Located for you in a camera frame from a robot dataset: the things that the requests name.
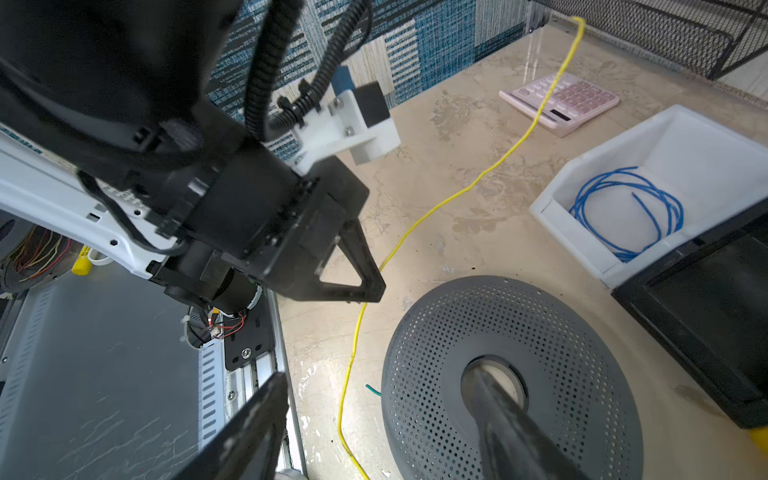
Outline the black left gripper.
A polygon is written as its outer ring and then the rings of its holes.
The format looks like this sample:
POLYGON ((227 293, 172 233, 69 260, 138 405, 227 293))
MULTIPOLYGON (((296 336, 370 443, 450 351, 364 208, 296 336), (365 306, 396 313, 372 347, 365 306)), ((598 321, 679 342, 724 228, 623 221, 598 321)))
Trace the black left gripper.
POLYGON ((335 156, 305 176, 268 152, 149 176, 151 221, 186 242, 150 264, 151 280, 192 305, 241 306, 250 282, 297 301, 378 302, 386 283, 359 221, 368 195, 335 156))

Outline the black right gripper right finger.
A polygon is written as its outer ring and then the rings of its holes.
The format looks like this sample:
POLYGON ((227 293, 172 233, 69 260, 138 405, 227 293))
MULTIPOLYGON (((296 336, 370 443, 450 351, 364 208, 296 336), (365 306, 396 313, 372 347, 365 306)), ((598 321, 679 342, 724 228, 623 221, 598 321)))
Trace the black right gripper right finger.
POLYGON ((471 392, 467 409, 477 425, 485 478, 586 477, 490 373, 476 370, 465 377, 471 392))

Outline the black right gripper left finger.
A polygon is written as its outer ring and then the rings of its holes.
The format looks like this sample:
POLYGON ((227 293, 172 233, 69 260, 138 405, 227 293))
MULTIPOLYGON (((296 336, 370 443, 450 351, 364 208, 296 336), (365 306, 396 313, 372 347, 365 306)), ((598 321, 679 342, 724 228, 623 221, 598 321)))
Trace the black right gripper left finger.
POLYGON ((286 432, 288 379, 276 372, 176 477, 272 479, 286 432))

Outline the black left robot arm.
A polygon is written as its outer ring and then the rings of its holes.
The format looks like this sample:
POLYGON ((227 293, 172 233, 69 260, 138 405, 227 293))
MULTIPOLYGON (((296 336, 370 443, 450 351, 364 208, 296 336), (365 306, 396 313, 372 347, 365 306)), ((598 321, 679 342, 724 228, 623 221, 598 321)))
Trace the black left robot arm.
POLYGON ((205 89, 241 7, 5 1, 1 120, 74 165, 85 191, 155 255, 150 279, 179 302, 242 310, 257 287, 376 302, 386 285, 359 221, 367 187, 332 153, 299 173, 269 148, 319 109, 373 5, 349 4, 313 79, 271 114, 304 7, 271 2, 235 120, 205 89))

